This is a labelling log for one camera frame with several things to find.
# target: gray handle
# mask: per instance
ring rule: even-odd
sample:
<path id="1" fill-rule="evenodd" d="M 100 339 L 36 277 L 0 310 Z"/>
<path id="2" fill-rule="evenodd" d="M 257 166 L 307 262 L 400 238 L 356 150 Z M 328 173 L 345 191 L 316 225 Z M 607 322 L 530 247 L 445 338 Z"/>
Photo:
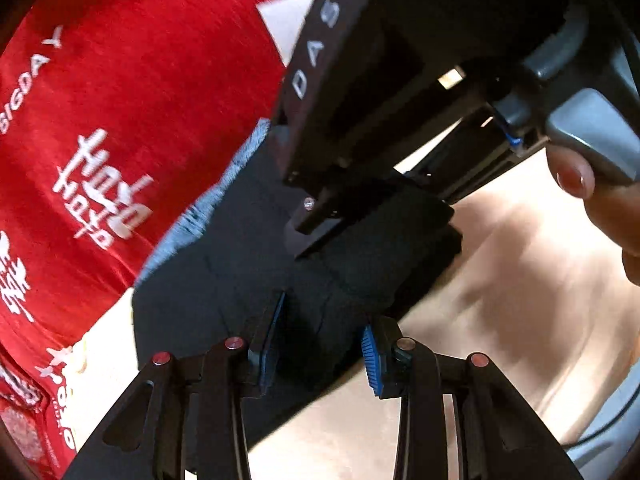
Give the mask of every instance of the gray handle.
<path id="1" fill-rule="evenodd" d="M 584 88 L 546 120 L 546 134 L 579 152 L 614 184 L 640 180 L 640 138 L 600 92 Z"/>

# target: human hand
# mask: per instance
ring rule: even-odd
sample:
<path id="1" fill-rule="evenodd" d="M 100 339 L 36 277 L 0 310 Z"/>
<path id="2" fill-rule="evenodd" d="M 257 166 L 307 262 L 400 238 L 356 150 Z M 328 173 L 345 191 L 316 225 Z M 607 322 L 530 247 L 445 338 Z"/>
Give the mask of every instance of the human hand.
<path id="1" fill-rule="evenodd" d="M 623 187 L 596 181 L 583 156 L 560 146 L 546 147 L 546 161 L 558 185 L 584 200 L 589 220 L 622 247 L 626 276 L 640 285 L 640 183 Z"/>

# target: screw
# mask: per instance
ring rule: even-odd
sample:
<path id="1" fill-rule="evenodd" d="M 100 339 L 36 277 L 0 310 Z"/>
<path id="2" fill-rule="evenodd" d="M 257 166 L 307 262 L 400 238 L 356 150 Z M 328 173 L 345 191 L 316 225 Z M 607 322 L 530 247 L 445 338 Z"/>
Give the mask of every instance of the screw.
<path id="1" fill-rule="evenodd" d="M 238 350 L 239 348 L 242 348 L 244 346 L 244 340 L 237 335 L 227 337 L 225 339 L 225 346 L 229 350 Z"/>
<path id="2" fill-rule="evenodd" d="M 410 337 L 401 337 L 396 341 L 396 346 L 406 352 L 410 352 L 415 348 L 415 341 Z"/>
<path id="3" fill-rule="evenodd" d="M 471 363 L 478 368 L 484 368 L 489 364 L 489 358 L 481 353 L 473 354 L 471 356 Z"/>
<path id="4" fill-rule="evenodd" d="M 169 352 L 158 352 L 154 354 L 153 362 L 156 366 L 162 366 L 167 364 L 171 360 L 171 354 Z"/>

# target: cream colored fabric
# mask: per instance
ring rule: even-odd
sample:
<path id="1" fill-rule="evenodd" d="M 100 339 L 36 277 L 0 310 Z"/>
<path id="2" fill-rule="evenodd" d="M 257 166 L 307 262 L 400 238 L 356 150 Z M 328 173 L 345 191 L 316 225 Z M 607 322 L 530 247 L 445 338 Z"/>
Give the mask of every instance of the cream colored fabric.
<path id="1" fill-rule="evenodd" d="M 620 250 L 558 189 L 543 153 L 455 209 L 463 253 L 402 330 L 436 352 L 485 352 L 558 439 L 577 438 L 625 377 L 640 331 L 640 288 L 626 280 Z M 78 442 L 134 375 L 125 302 L 84 341 L 84 372 L 66 374 Z M 359 372 L 259 444 L 252 475 L 386 480 L 398 410 Z"/>

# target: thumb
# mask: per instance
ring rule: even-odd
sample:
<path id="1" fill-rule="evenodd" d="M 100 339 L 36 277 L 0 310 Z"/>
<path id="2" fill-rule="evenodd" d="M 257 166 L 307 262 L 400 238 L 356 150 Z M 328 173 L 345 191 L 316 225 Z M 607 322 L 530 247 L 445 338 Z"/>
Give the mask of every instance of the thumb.
<path id="1" fill-rule="evenodd" d="M 561 146 L 546 147 L 546 162 L 558 186 L 576 198 L 593 194 L 596 179 L 591 165 L 579 153 Z"/>

